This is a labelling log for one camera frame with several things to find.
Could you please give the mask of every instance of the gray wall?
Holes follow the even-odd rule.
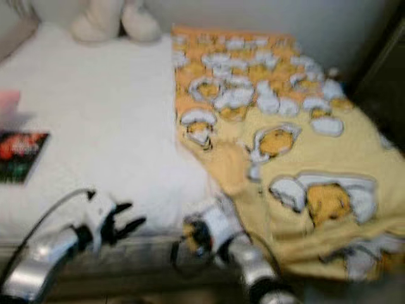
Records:
[[[18,15],[5,2],[0,1],[0,37],[12,29],[18,21]]]
[[[67,27],[86,0],[33,0]],[[166,31],[173,23],[294,34],[305,53],[348,77],[380,37],[400,0],[146,0]]]

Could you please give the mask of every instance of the gudetama print blanket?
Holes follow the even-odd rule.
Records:
[[[289,35],[173,29],[178,138],[283,271],[403,263],[405,161]]]

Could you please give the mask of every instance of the plush toy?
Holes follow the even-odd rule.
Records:
[[[83,15],[72,24],[73,37],[82,42],[102,42],[118,36],[120,20],[135,41],[160,38],[159,24],[144,7],[144,0],[90,0]]]

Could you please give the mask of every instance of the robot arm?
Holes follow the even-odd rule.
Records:
[[[97,253],[102,243],[115,244],[145,222],[145,218],[139,218],[117,231],[114,216],[129,207],[130,203],[116,205],[106,196],[97,194],[87,205],[81,225],[37,239],[1,286],[0,304],[41,303],[54,276],[69,259],[89,245]]]
[[[220,198],[202,214],[185,219],[191,231],[192,249],[216,254],[219,266],[234,266],[251,304],[299,303],[288,285],[268,263],[261,250],[252,244],[239,224],[232,202]]]

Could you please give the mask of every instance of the black book cover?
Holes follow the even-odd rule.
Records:
[[[0,131],[0,183],[23,184],[48,133]]]

